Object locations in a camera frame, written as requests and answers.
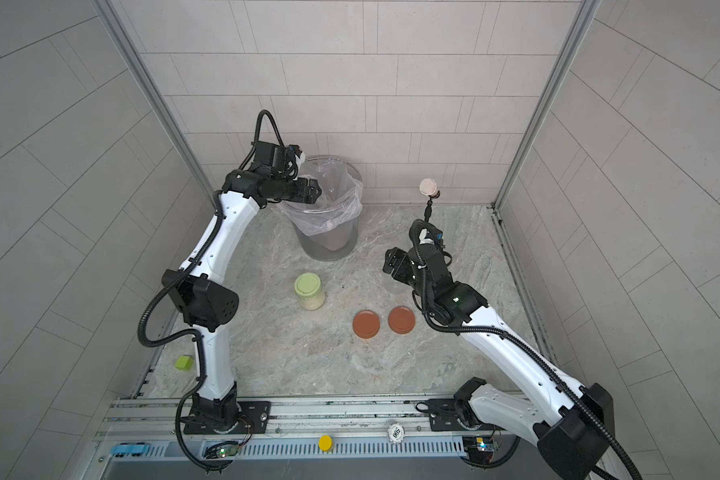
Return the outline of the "red jar lid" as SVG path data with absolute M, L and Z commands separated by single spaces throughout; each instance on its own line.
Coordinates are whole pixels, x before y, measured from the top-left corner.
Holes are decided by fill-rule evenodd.
M 352 321 L 353 332 L 361 339 L 371 339 L 380 330 L 381 322 L 379 316 L 370 310 L 358 312 Z
M 389 328 L 399 335 L 410 333 L 415 328 L 415 324 L 415 314 L 408 307 L 397 306 L 389 312 Z

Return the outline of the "green lidded rice jar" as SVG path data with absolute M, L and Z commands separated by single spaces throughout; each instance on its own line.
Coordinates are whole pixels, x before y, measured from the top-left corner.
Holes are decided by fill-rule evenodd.
M 321 308 L 326 299 L 322 281 L 313 272 L 305 272 L 296 278 L 294 292 L 300 305 L 308 311 Z

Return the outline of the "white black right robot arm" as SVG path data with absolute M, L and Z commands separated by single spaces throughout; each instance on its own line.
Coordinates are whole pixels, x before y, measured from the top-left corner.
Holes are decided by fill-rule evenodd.
M 452 278 L 445 253 L 433 245 L 386 251 L 383 271 L 411 287 L 421 300 L 427 324 L 441 333 L 461 336 L 512 380 L 524 399 L 504 394 L 480 379 L 456 394 L 464 423 L 501 426 L 534 444 L 547 465 L 563 479 L 609 473 L 599 461 L 615 438 L 610 393 L 594 383 L 585 386 L 546 360 L 503 321 L 484 296 Z

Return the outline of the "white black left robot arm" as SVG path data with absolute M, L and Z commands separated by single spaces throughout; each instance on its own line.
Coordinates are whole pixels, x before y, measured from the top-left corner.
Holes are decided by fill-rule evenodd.
M 226 335 L 240 300 L 223 285 L 225 269 L 260 210 L 279 201 L 314 204 L 320 197 L 316 180 L 298 176 L 304 160 L 297 145 L 256 141 L 246 166 L 231 171 L 214 193 L 214 217 L 191 255 L 179 269 L 163 274 L 168 295 L 193 331 L 198 386 L 185 420 L 198 427 L 225 432 L 238 422 Z

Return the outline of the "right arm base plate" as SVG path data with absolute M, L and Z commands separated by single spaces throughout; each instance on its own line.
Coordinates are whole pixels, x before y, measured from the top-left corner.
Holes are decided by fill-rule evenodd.
M 462 432 L 469 427 L 457 413 L 457 401 L 453 398 L 433 398 L 419 402 L 416 410 L 425 414 L 434 432 Z

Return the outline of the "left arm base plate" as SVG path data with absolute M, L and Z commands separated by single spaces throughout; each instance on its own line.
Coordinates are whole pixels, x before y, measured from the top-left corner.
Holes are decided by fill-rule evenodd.
M 220 420 L 200 407 L 191 406 L 182 415 L 182 432 L 189 435 L 263 434 L 266 431 L 272 404 L 268 401 L 238 401 L 234 421 Z

